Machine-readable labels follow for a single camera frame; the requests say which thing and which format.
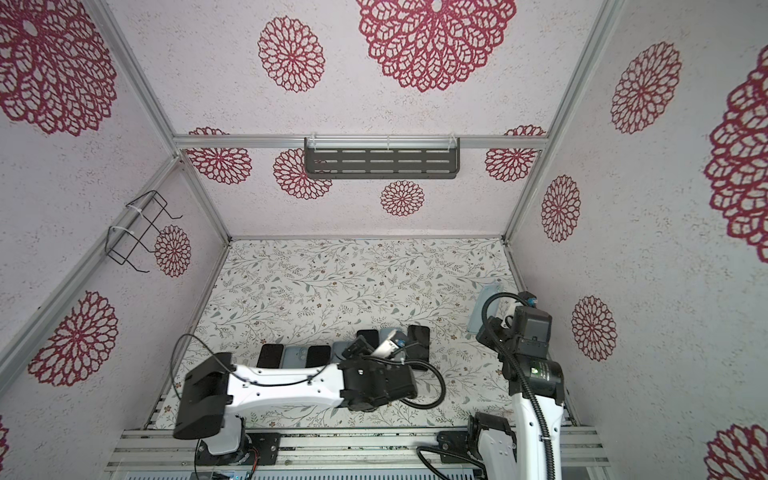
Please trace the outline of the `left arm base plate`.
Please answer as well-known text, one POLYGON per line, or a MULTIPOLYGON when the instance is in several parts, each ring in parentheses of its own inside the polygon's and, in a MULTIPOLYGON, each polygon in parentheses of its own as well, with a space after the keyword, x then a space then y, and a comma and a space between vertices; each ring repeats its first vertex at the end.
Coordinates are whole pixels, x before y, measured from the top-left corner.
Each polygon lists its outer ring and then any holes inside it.
POLYGON ((282 435, 279 433, 241 433, 216 435, 201 440, 194 462, 197 466, 273 466, 282 435))

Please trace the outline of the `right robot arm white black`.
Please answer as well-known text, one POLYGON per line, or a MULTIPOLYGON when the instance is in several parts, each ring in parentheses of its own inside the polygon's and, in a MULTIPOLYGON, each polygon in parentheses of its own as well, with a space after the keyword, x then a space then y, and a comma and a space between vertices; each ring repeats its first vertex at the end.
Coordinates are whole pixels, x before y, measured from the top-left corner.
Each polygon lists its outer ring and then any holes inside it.
POLYGON ((477 413, 470 422, 470 451, 489 479, 560 479, 560 435, 565 410, 564 374, 548 358, 552 317, 528 305, 505 321, 481 310, 477 340, 502 364, 514 419, 477 413))

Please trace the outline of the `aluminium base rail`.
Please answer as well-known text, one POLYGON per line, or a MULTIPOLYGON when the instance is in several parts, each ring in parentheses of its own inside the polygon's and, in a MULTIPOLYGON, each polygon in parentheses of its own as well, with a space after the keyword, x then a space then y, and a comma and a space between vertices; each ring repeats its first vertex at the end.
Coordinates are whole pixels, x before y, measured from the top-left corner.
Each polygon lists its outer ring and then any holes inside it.
MULTIPOLYGON (((438 436, 464 435, 464 427, 250 429, 265 470, 419 467, 415 448, 449 449, 438 436)), ((104 468, 118 471, 182 471, 193 468, 197 442, 178 440, 169 430, 126 430, 104 468)))

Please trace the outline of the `black phone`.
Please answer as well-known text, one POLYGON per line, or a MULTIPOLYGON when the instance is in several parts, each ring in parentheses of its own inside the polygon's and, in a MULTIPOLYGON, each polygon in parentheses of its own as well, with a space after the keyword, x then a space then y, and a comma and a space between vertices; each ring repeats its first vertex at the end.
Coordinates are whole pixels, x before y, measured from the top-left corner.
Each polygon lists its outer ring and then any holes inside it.
POLYGON ((417 371, 427 371, 424 363, 429 362, 431 331, 427 326, 409 325, 407 329, 408 343, 405 350, 405 359, 407 361, 419 360, 421 364, 412 365, 411 368, 417 371))
POLYGON ((306 368, 323 367, 331 362, 332 347, 329 345, 314 345, 307 349, 306 368))
POLYGON ((373 350, 380 345, 379 331, 376 329, 358 330, 356 336, 362 337, 373 350))
POLYGON ((284 345, 267 343, 261 347, 257 360, 258 368, 279 369, 282 364, 284 345))

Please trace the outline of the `dark metal wall shelf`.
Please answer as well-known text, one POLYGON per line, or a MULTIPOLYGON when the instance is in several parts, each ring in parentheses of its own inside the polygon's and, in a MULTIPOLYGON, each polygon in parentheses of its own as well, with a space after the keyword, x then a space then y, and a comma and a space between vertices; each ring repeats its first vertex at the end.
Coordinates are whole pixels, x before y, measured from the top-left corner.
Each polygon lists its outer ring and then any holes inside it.
POLYGON ((304 169, 313 180, 451 180, 461 165, 461 142, 343 142, 306 138, 304 169))

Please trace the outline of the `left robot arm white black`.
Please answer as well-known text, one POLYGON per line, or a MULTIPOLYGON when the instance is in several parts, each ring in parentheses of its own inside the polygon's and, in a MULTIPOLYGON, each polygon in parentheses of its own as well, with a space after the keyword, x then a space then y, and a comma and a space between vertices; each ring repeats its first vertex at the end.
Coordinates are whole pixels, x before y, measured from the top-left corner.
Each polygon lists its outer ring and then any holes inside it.
POLYGON ((372 412, 418 391, 406 361, 380 356, 363 336, 337 363, 297 369, 235 364, 230 352, 210 355, 185 374, 173 427, 177 440, 201 440, 214 457, 245 453, 242 414, 258 407, 309 406, 372 412))

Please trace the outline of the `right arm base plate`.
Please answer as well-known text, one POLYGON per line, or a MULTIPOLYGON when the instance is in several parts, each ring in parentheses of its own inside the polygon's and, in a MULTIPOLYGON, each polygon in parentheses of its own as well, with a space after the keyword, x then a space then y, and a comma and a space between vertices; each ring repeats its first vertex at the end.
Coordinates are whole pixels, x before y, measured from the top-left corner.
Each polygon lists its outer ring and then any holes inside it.
POLYGON ((443 430, 437 433, 439 456, 443 463, 482 465, 478 450, 479 434, 466 430, 443 430))

